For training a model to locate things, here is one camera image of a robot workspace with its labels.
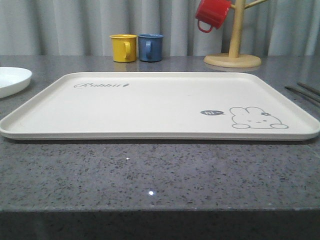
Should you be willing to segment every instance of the gray speckled countertop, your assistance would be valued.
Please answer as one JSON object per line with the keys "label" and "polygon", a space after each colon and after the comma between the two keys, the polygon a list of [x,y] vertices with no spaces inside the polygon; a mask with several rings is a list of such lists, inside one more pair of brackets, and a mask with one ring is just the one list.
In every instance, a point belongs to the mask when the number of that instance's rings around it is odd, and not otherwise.
{"label": "gray speckled countertop", "polygon": [[[219,72],[203,57],[116,63],[99,56],[1,56],[33,72],[0,99],[0,119],[75,72]],[[320,85],[320,57],[268,57],[256,75],[320,119],[320,108],[285,85]],[[283,210],[320,208],[320,140],[15,141],[0,136],[0,210]]]}

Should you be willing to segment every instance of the blue mug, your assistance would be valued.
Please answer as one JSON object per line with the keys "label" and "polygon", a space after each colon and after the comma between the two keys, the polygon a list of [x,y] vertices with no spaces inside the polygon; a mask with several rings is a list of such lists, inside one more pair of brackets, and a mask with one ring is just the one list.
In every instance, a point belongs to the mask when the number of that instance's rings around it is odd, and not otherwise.
{"label": "blue mug", "polygon": [[139,59],[144,62],[158,62],[162,60],[161,34],[139,34]]}

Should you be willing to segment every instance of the gray curtain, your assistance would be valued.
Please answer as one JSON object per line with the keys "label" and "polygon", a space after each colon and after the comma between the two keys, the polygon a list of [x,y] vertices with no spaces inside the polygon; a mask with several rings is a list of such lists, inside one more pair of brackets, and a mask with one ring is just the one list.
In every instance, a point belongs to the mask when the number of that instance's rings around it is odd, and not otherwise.
{"label": "gray curtain", "polygon": [[[109,35],[140,33],[163,34],[165,56],[228,52],[234,11],[221,28],[203,33],[195,19],[199,3],[0,0],[0,55],[111,56]],[[240,51],[256,56],[319,55],[319,13],[320,0],[269,0],[248,8]]]}

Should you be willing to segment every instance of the rectangular tray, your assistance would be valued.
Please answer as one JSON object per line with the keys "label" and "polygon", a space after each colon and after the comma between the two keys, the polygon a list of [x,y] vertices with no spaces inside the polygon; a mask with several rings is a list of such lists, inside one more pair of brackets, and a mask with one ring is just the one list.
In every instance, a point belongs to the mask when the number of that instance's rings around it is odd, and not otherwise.
{"label": "rectangular tray", "polygon": [[311,139],[320,123],[247,73],[79,72],[0,121],[16,140]]}

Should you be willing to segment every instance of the wooden base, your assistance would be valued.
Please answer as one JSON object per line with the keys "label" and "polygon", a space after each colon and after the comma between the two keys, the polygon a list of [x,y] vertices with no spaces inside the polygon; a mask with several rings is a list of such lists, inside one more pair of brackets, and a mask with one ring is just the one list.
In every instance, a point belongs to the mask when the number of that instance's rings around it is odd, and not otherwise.
{"label": "wooden base", "polygon": [[226,68],[252,68],[261,65],[261,59],[257,56],[240,54],[237,58],[229,57],[228,53],[218,53],[205,56],[205,63]]}

